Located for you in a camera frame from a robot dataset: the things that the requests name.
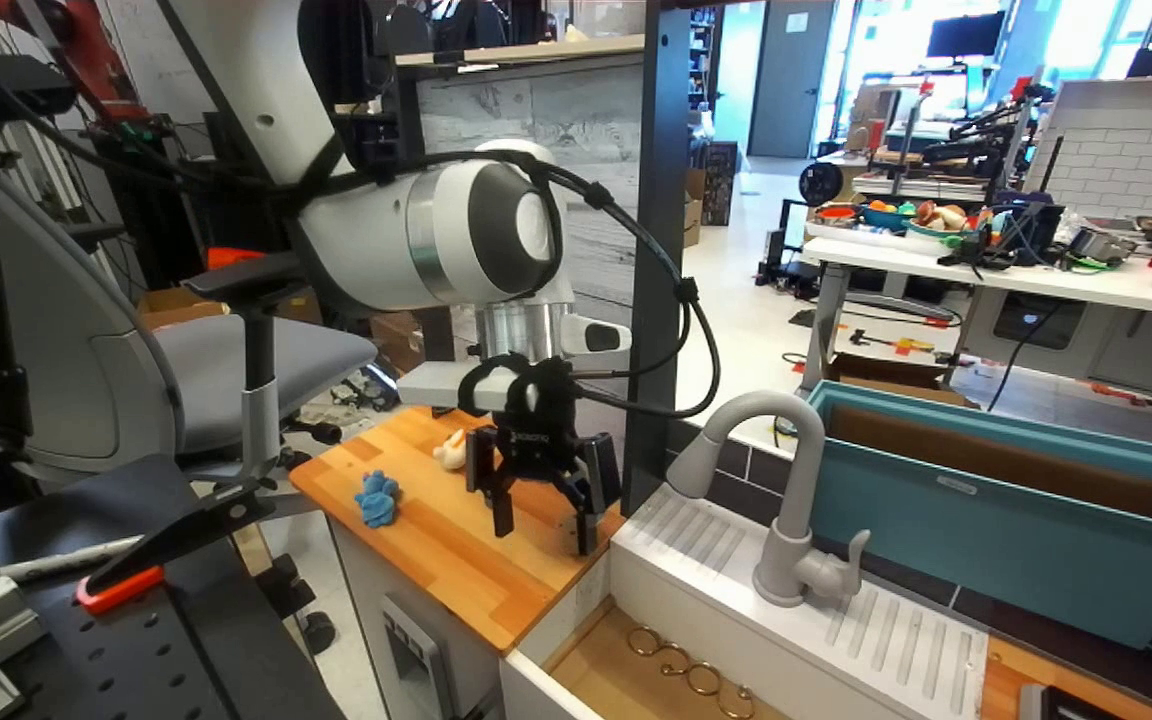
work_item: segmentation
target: blue object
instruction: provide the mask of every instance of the blue object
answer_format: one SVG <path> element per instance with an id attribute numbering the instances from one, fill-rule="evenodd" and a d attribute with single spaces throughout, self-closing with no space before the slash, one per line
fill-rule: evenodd
<path id="1" fill-rule="evenodd" d="M 899 212 L 881 212 L 881 208 L 855 204 L 855 217 L 860 217 L 860 224 L 893 233 L 893 237 L 907 233 L 907 217 L 899 217 Z"/>
<path id="2" fill-rule="evenodd" d="M 1152 484 L 1152 444 L 1123 438 L 1024 425 L 839 383 L 820 383 L 812 403 L 824 425 L 834 409 L 860 409 Z M 834 544 L 873 527 L 874 557 L 1058 624 L 1152 648 L 1152 517 L 826 441 L 812 527 Z"/>
<path id="3" fill-rule="evenodd" d="M 387 527 L 400 517 L 405 489 L 385 474 L 363 477 L 363 494 L 354 498 L 368 527 Z"/>

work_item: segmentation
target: wire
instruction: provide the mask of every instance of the wire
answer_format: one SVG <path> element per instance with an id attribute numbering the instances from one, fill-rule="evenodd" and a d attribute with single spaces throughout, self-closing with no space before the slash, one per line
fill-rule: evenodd
<path id="1" fill-rule="evenodd" d="M 35 134 L 42 134 L 53 143 L 60 143 L 64 154 L 104 168 L 104 171 L 119 171 L 126 180 L 141 186 L 158 186 L 158 190 L 174 190 L 167 177 L 158 171 L 143 171 L 141 164 L 119 164 L 107 156 L 89 154 L 83 143 L 69 140 L 54 124 L 46 124 L 35 108 L 26 108 L 4 79 L 0 79 L 0 96 L 17 108 L 20 121 L 26 121 Z"/>
<path id="2" fill-rule="evenodd" d="M 704 389 L 704 397 L 700 397 L 690 409 L 633 403 L 633 399 L 603 397 L 603 392 L 592 392 L 592 389 L 581 389 L 581 383 L 574 383 L 574 392 L 581 392 L 583 399 L 600 399 L 600 403 L 607 403 L 607 409 L 624 409 L 624 412 L 640 412 L 640 418 L 681 422 L 681 418 L 704 412 L 704 409 L 720 397 L 725 360 L 720 360 L 720 349 L 714 349 L 714 337 L 710 337 L 710 328 L 706 328 L 704 310 L 700 310 L 700 306 L 689 306 L 689 310 L 694 312 L 694 324 L 700 324 L 700 332 L 704 332 L 704 349 L 706 349 L 706 360 L 710 360 L 710 370 L 706 370 L 706 389 Z"/>
<path id="3" fill-rule="evenodd" d="M 592 180 L 583 180 L 583 177 L 574 177 L 574 171 L 567 171 L 567 168 L 559 168 L 559 164 L 536 160 L 531 154 L 436 154 L 436 156 L 419 156 L 414 168 L 448 164 L 448 160 L 501 160 L 501 164 L 525 168 L 529 177 L 540 177 L 540 186 L 550 180 L 550 186 L 574 194 L 583 204 L 607 212 L 640 249 L 648 249 L 648 256 L 676 281 L 676 291 L 694 291 L 694 286 L 681 278 L 681 270 L 676 270 L 676 259 L 665 252 L 665 244 L 660 244 L 634 217 L 626 217 L 626 212 L 612 199 L 612 194 L 607 194 L 603 186 L 592 186 Z M 704 397 L 700 397 L 690 409 L 633 403 L 633 399 L 603 397 L 603 392 L 592 392 L 592 389 L 581 389 L 581 383 L 574 383 L 574 392 L 581 392 L 583 399 L 594 399 L 594 403 L 607 403 L 607 409 L 645 412 L 645 418 L 667 418 L 667 422 L 704 412 L 704 409 L 714 399 L 714 392 L 720 392 L 720 378 L 725 378 L 725 373 L 720 373 L 720 349 L 714 349 L 714 337 L 710 337 L 710 324 L 706 324 L 700 299 L 694 299 L 694 298 L 681 298 L 681 306 L 685 306 L 685 312 L 694 317 L 694 324 L 700 324 L 700 332 L 704 332 L 706 360 L 710 360 L 706 389 L 704 389 Z M 633 370 L 633 373 L 620 373 L 620 378 L 645 378 L 645 373 L 676 360 L 681 349 L 685 349 L 685 343 L 676 343 L 667 357 L 652 360 L 648 370 Z"/>
<path id="4" fill-rule="evenodd" d="M 665 354 L 665 357 L 656 357 L 652 366 L 640 366 L 640 370 L 626 370 L 626 373 L 587 373 L 587 378 L 581 378 L 574 373 L 574 381 L 624 381 L 624 378 L 652 378 L 656 370 L 665 370 L 667 360 L 676 360 L 681 354 L 685 354 L 685 343 L 689 343 L 689 337 L 690 337 L 690 312 L 689 310 L 681 310 L 681 337 L 673 341 L 673 349 Z"/>
<path id="5" fill-rule="evenodd" d="M 1000 383 L 992 389 L 992 399 L 983 403 L 983 412 L 992 412 L 992 409 L 1000 403 L 1000 397 L 1002 397 L 1002 389 L 1006 389 L 1006 381 L 1011 381 L 1011 370 L 1014 370 L 1024 343 L 1028 343 L 1028 341 L 1049 324 L 1049 317 L 1057 317 L 1057 312 L 1058 312 L 1058 306 L 1052 306 L 1041 319 L 1032 319 L 1032 324 L 1024 328 L 1024 337 L 1014 341 L 1014 349 L 1011 349 L 1011 357 L 1006 357 L 1006 366 L 1002 366 L 1002 378 L 1000 378 Z"/>
<path id="6" fill-rule="evenodd" d="M 148 171 L 148 168 L 141 168 L 141 164 L 107 160 L 107 156 L 101 156 L 101 154 L 69 140 L 54 124 L 46 124 L 35 108 L 26 108 L 9 84 L 0 84 L 0 96 L 20 112 L 20 121 L 26 121 L 26 124 L 33 124 L 39 138 L 46 138 L 54 147 L 64 147 L 64 154 L 72 154 L 72 156 L 81 156 L 81 160 L 89 160 L 89 164 L 96 164 L 96 168 L 104 168 L 104 171 L 117 171 L 117 177 L 141 180 L 141 186 L 156 186 L 156 190 L 179 190 L 179 180 L 197 180 L 197 171 L 173 168 L 173 164 L 167 164 L 163 156 L 156 156 L 156 154 L 137 154 L 137 156 L 150 160 L 158 171 Z M 547 259 L 547 271 L 540 278 L 536 290 L 544 290 L 544 286 L 559 271 L 559 266 L 562 266 L 559 212 L 557 212 L 557 195 L 550 195 L 547 180 L 559 186 L 559 190 L 581 194 L 592 208 L 607 212 L 624 233 L 634 237 L 634 244 L 645 244 L 645 249 L 656 256 L 656 266 L 660 266 L 673 281 L 681 281 L 681 270 L 676 270 L 676 259 L 665 252 L 665 244 L 660 244 L 640 222 L 633 222 L 633 217 L 612 199 L 612 194 L 607 194 L 603 186 L 592 186 L 592 180 L 583 180 L 583 177 L 574 177 L 574 171 L 567 171 L 567 168 L 544 164 L 544 160 L 536 160 L 531 154 L 441 154 L 441 156 L 425 156 L 419 164 L 448 164 L 448 160 L 504 160 L 504 164 L 516 164 L 516 168 L 529 171 L 531 190 L 540 194 L 544 217 L 547 217 L 547 224 L 550 224 L 550 259 Z M 626 399 L 617 399 L 617 397 L 600 397 L 600 392 L 587 392 L 587 389 L 581 389 L 581 383 L 574 383 L 574 392 L 587 397 L 587 399 L 612 403 L 612 409 L 652 412 L 652 418 L 694 418 L 694 412 L 704 412 L 704 409 L 710 403 L 714 389 L 720 389 L 720 354 L 714 354 L 714 337 L 710 337 L 710 324 L 706 324 L 700 299 L 685 299 L 685 310 L 694 312 L 694 324 L 700 324 L 704 343 L 706 343 L 706 357 L 710 357 L 710 381 L 706 381 L 706 392 L 700 397 L 700 403 L 690 403 L 690 409 L 685 409 L 685 412 L 667 412 L 667 409 L 648 409 L 648 403 L 626 403 Z"/>
<path id="7" fill-rule="evenodd" d="M 126 134 L 117 134 L 119 140 L 126 140 L 137 147 L 141 160 L 148 160 L 156 171 L 148 171 L 143 164 L 125 164 L 125 160 L 111 160 L 111 156 L 101 156 L 83 143 L 75 143 L 72 138 L 64 138 L 53 121 L 42 121 L 35 108 L 26 108 L 4 79 L 0 79 L 0 96 L 11 104 L 11 112 L 33 124 L 39 138 L 46 138 L 54 147 L 72 154 L 75 160 L 83 164 L 96 164 L 111 177 L 125 177 L 125 180 L 137 180 L 137 186 L 150 186 L 150 190 L 179 190 L 185 180 L 197 180 L 197 186 L 236 186 L 236 180 L 214 180 L 206 171 L 189 171 L 189 168 L 174 168 L 167 156 L 143 147 L 141 140 L 132 140 Z"/>

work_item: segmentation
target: sink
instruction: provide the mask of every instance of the sink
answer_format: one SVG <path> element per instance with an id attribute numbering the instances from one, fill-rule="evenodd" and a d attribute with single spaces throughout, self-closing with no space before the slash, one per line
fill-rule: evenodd
<path id="1" fill-rule="evenodd" d="M 847 609 L 767 606 L 751 590 L 758 523 L 667 484 L 617 531 L 607 557 L 501 666 L 508 715 L 600 715 L 557 666 L 607 606 L 796 720 L 971 715 L 988 637 L 873 580 Z M 624 653 L 592 666 L 633 676 Z"/>

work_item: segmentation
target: wooden workbench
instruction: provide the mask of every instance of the wooden workbench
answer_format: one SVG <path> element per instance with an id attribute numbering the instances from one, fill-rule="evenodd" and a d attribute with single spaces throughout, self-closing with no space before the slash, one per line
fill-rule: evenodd
<path id="1" fill-rule="evenodd" d="M 550 484 L 516 482 L 516 527 L 493 535 L 483 498 L 464 494 L 464 477 L 432 457 L 454 429 L 474 425 L 464 412 L 400 409 L 363 438 L 299 464 L 290 484 L 504 655 L 592 567 L 620 527 L 620 514 L 603 514 L 600 547 L 574 557 L 570 504 Z M 354 508 L 354 494 L 374 467 L 405 489 L 391 527 L 368 527 Z"/>

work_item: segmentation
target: orange clamp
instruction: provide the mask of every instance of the orange clamp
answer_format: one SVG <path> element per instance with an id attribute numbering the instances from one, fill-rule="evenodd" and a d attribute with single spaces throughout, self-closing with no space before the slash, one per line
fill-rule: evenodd
<path id="1" fill-rule="evenodd" d="M 150 563 L 150 567 L 143 567 L 143 571 L 104 590 L 104 594 L 89 594 L 89 578 L 83 578 L 81 590 L 72 594 L 72 599 L 92 618 L 107 618 L 107 612 L 148 598 L 150 590 L 158 590 L 163 578 L 167 571 L 158 563 Z"/>

